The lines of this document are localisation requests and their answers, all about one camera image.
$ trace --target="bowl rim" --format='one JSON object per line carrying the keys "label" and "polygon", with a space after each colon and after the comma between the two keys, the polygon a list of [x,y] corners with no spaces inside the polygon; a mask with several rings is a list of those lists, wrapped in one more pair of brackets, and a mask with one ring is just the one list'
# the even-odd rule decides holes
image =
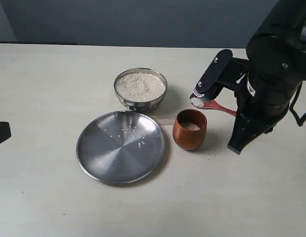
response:
{"label": "bowl rim", "polygon": [[[163,83],[165,84],[165,91],[164,91],[164,93],[163,93],[161,96],[157,97],[156,99],[148,100],[148,101],[132,101],[132,100],[128,100],[128,99],[124,98],[123,96],[121,96],[121,95],[117,92],[117,89],[116,89],[117,81],[121,78],[121,75],[126,74],[128,71],[131,71],[131,70],[142,70],[142,69],[149,70],[149,71],[153,71],[153,72],[159,74],[159,75],[165,80],[165,83],[163,82]],[[121,72],[121,73],[115,78],[114,83],[113,83],[113,87],[114,87],[115,93],[116,93],[118,96],[120,96],[123,100],[125,100],[126,102],[128,102],[128,103],[151,103],[151,102],[154,102],[154,101],[156,101],[156,100],[158,100],[158,99],[160,99],[160,98],[163,98],[163,97],[166,95],[167,88],[168,88],[168,82],[167,82],[167,80],[166,80],[166,78],[164,77],[163,74],[161,74],[159,71],[156,71],[156,70],[154,70],[154,69],[151,69],[151,68],[131,68],[131,69],[125,70],[124,72]]]}

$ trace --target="white label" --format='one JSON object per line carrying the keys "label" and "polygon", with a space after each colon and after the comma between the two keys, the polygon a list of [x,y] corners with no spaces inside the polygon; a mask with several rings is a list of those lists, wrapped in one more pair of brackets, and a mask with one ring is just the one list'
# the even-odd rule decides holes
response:
{"label": "white label", "polygon": [[254,90],[254,88],[253,88],[252,85],[250,84],[250,81],[249,81],[249,80],[247,80],[247,89],[248,89],[248,92],[254,97],[256,91]]}

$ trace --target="gray wall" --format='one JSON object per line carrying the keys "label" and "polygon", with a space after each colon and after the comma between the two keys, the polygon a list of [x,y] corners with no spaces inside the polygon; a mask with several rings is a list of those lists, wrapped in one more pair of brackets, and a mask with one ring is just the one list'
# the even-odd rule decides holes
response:
{"label": "gray wall", "polygon": [[245,47],[277,0],[1,0],[20,41]]}
{"label": "gray wall", "polygon": [[17,41],[0,3],[0,41]]}

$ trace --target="brown cup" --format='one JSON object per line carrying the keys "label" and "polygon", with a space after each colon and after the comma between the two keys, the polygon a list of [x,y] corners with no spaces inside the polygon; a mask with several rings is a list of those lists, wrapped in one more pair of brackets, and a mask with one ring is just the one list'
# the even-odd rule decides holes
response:
{"label": "brown cup", "polygon": [[[188,130],[180,124],[191,122],[200,129],[196,131]],[[207,118],[198,110],[183,110],[175,120],[173,127],[173,138],[178,146],[185,150],[194,150],[204,142],[207,132]]]}

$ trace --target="black object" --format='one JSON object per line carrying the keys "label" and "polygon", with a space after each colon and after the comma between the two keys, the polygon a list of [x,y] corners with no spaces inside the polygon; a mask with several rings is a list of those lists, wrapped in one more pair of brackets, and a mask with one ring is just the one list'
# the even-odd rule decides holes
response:
{"label": "black object", "polygon": [[195,88],[205,102],[215,99],[223,87],[234,91],[238,109],[227,147],[237,154],[262,133],[271,132],[289,109],[299,126],[306,120],[306,113],[299,118],[293,108],[306,80],[306,0],[280,0],[246,53],[249,60],[232,57],[228,49],[219,52]]}
{"label": "black object", "polygon": [[0,143],[11,137],[10,125],[8,122],[0,122]]}

